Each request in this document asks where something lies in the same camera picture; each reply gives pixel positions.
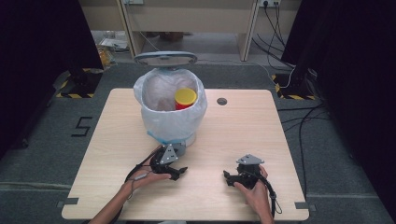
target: open lid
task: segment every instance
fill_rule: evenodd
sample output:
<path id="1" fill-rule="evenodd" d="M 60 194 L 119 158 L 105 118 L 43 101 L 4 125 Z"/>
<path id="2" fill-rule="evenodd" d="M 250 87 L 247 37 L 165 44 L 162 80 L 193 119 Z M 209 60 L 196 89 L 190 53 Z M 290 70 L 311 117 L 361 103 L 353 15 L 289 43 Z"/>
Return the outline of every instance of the open lid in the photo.
<path id="1" fill-rule="evenodd" d="M 197 56 L 186 51 L 156 51 L 136 55 L 134 61 L 143 65 L 156 67 L 175 67 L 183 64 L 196 63 Z"/>

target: wooden desk panel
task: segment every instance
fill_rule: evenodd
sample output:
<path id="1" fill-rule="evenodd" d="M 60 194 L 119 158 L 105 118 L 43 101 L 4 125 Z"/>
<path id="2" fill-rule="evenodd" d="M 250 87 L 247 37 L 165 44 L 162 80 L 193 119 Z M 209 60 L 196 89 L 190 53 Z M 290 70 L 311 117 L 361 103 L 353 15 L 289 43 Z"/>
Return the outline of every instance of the wooden desk panel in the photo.
<path id="1" fill-rule="evenodd" d="M 258 220 L 223 170 L 236 175 L 235 160 L 247 153 L 265 160 L 268 180 L 283 213 L 276 220 L 304 220 L 308 210 L 295 208 L 304 196 L 288 144 L 269 91 L 206 90 L 208 108 L 195 143 L 172 164 L 188 166 L 178 181 L 165 180 L 135 192 L 120 219 Z M 227 105 L 218 105 L 223 97 Z M 146 134 L 140 104 L 132 89 L 113 90 L 94 131 L 63 217 L 92 218 L 114 196 L 125 176 L 158 143 Z"/>

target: plastic bag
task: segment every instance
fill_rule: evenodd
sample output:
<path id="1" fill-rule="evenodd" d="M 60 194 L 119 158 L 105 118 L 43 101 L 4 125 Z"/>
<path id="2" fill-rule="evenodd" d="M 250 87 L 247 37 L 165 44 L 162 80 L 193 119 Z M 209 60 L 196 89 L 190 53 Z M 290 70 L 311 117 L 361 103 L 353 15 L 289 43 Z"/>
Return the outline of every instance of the plastic bag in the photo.
<path id="1" fill-rule="evenodd" d="M 191 88 L 195 103 L 175 110 L 175 92 Z M 141 114 L 148 134 L 162 144 L 183 143 L 195 136 L 207 108 L 202 81 L 186 69 L 155 68 L 134 84 L 134 97 L 142 105 Z"/>

